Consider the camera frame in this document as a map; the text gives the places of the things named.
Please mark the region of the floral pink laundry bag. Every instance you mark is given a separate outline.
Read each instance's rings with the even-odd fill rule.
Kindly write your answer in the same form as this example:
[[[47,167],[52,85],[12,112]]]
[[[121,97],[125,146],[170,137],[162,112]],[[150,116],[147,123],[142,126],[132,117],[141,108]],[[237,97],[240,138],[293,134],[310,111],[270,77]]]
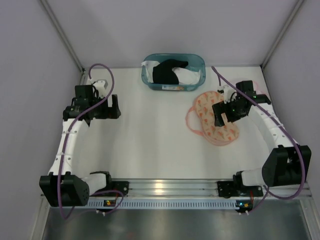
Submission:
[[[225,114],[222,115],[224,126],[215,126],[215,115],[213,104],[223,103],[224,97],[217,91],[206,91],[200,94],[188,110],[185,122],[188,129],[215,146],[226,146],[238,139],[240,131],[236,124],[227,121]],[[190,113],[195,112],[200,120],[201,130],[193,129],[190,126]]]

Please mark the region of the black bra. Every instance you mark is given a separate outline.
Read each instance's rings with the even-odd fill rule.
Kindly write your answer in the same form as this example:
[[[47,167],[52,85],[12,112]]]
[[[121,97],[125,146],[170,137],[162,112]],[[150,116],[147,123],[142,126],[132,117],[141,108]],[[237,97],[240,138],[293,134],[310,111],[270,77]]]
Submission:
[[[152,79],[154,84],[178,85],[179,79],[174,73],[174,68],[185,69],[189,65],[188,61],[167,59],[153,68]]]

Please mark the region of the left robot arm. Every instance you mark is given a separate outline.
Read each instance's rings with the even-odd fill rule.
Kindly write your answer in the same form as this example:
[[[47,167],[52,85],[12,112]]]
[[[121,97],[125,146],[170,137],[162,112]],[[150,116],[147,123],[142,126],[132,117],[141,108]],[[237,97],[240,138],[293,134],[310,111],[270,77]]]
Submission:
[[[91,121],[121,116],[118,96],[112,94],[111,99],[109,106],[102,91],[93,84],[75,86],[75,96],[62,113],[62,134],[54,162],[48,174],[39,179],[42,193],[52,207],[85,206],[94,193],[111,189],[108,171],[90,170],[83,177],[76,173]]]

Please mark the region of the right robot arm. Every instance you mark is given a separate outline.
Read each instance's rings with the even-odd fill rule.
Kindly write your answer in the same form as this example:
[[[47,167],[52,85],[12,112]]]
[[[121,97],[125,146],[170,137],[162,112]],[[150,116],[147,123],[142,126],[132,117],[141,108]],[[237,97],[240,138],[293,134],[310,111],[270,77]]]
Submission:
[[[249,188],[303,185],[311,160],[311,149],[307,145],[298,144],[289,136],[276,116],[268,96],[258,93],[251,80],[219,86],[218,93],[224,99],[221,103],[212,105],[215,126],[224,127],[249,117],[269,150],[269,156],[262,167],[238,171],[233,176],[234,186]]]

